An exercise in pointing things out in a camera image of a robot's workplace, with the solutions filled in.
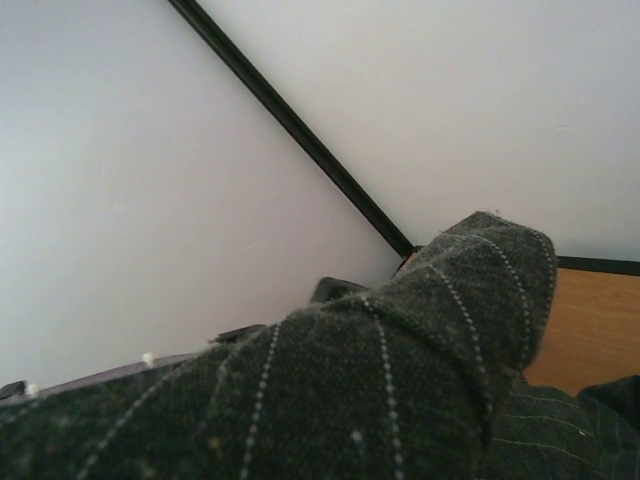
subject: wooden desk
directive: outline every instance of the wooden desk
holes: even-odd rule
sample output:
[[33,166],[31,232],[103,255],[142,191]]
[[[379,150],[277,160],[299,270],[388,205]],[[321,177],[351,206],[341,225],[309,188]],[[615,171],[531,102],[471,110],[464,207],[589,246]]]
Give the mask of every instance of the wooden desk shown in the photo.
[[560,269],[529,382],[576,395],[633,374],[640,374],[640,277]]

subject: black trim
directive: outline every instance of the black trim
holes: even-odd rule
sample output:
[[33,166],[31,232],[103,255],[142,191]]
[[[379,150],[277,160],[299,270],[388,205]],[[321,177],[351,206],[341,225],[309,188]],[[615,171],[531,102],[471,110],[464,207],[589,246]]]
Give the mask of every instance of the black trim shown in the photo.
[[588,272],[640,276],[640,262],[603,260],[600,258],[558,257],[558,267]]
[[302,119],[258,72],[244,54],[225,35],[213,19],[194,0],[168,0],[189,22],[256,98],[289,132],[298,145],[337,185],[389,245],[401,256],[413,252],[413,245],[382,211],[336,157],[305,125]]

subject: white wall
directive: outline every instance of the white wall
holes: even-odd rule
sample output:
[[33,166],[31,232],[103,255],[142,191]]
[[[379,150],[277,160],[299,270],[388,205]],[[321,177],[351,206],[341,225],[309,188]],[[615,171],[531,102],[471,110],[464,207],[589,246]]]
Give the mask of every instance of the white wall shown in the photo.
[[640,260],[640,3],[200,0],[415,243],[476,209]]
[[200,349],[399,261],[167,2],[5,2],[0,111],[0,384]]

